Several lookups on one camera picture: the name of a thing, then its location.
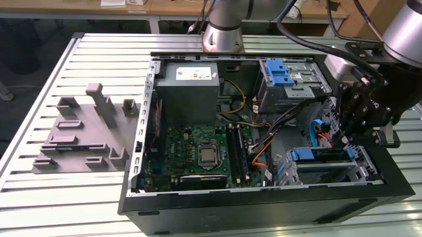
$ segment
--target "cpu socket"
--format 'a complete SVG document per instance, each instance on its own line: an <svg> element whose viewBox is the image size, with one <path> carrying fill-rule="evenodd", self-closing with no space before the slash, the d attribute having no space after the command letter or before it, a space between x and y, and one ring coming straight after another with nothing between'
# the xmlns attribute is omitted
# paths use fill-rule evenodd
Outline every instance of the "cpu socket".
<svg viewBox="0 0 422 237"><path fill-rule="evenodd" d="M218 165L219 152L216 142L200 142L198 144L198 165L210 170Z"/></svg>

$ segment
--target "yellow wire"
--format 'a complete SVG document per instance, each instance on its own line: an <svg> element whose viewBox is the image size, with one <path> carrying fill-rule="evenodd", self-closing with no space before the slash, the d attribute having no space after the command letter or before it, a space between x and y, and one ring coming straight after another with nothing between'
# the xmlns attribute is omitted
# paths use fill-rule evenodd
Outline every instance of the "yellow wire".
<svg viewBox="0 0 422 237"><path fill-rule="evenodd" d="M240 87L238 87L238 85L231 80L228 80L228 79L224 79L224 80L231 82L231 85L234 85L235 88L239 90L239 92L242 94L243 102L242 102L240 108L238 108L236 110L232 110L232 111L216 112L219 115L234 114L234 113L239 112L240 110L243 110L243 107L244 107L244 104L246 104L246 97L244 97L244 94L243 94L243 91L242 91Z"/></svg>

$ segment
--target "aluminum extrusion table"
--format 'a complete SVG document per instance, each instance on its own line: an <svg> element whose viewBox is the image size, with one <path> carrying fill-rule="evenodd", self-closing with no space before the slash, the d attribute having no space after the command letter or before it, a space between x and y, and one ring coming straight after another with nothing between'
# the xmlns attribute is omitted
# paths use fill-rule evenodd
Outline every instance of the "aluminum extrusion table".
<svg viewBox="0 0 422 237"><path fill-rule="evenodd" d="M338 39L307 38L326 45ZM247 52L315 53L283 37L244 36ZM113 101L142 99L151 51L200 51L199 36L84 34L72 39L28 116L0 160L0 232L3 237L139 237L119 216L123 172L32 174L32 162L59 112L60 96L92 103L85 85L100 82ZM198 236L422 236L422 120L405 112L395 126L402 146L390 153L417 195L377 207L342 224L292 226L198 234Z"/></svg>

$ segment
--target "table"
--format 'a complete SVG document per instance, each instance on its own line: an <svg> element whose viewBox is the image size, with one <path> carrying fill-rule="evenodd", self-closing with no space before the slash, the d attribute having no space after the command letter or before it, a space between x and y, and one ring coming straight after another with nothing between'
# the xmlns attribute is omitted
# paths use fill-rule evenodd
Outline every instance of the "table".
<svg viewBox="0 0 422 237"><path fill-rule="evenodd" d="M148 0L147 4L127 5L125 8L100 9L101 0L1 0L0 18L32 18L32 19L87 19L87 20L148 20L151 33L159 34L160 20L192 20L198 19L203 6L203 0ZM318 7L314 1L306 1L302 5L303 23L328 24L323 7ZM332 12L334 25L338 29L347 12L339 6ZM286 23L296 23L298 19L286 18ZM334 36L330 27L324 36Z"/></svg>
<svg viewBox="0 0 422 237"><path fill-rule="evenodd" d="M324 45L338 39L306 38ZM244 36L250 53L315 53L284 37ZM123 172L32 174L32 162L59 114L60 96L92 103L85 85L100 82L113 101L142 100L151 51L200 51L196 35L85 34L72 39L28 116L0 160L1 237L97 236L139 237L139 229L119 216ZM200 236L243 237L308 233L320 237L421 236L422 234L422 120L419 108L405 112L395 126L402 146L390 153L417 195L381 206L342 224L226 231Z"/></svg>

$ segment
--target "connector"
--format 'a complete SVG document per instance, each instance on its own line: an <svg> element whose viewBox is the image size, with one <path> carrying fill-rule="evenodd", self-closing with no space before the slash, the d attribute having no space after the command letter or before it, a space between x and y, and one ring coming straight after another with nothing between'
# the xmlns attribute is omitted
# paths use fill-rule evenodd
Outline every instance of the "connector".
<svg viewBox="0 0 422 237"><path fill-rule="evenodd" d="M196 23L194 23L190 28L187 29L187 34L191 33L195 30Z"/></svg>
<svg viewBox="0 0 422 237"><path fill-rule="evenodd" d="M288 68L280 60L267 60L266 69L274 86L292 86L295 82L288 75Z"/></svg>

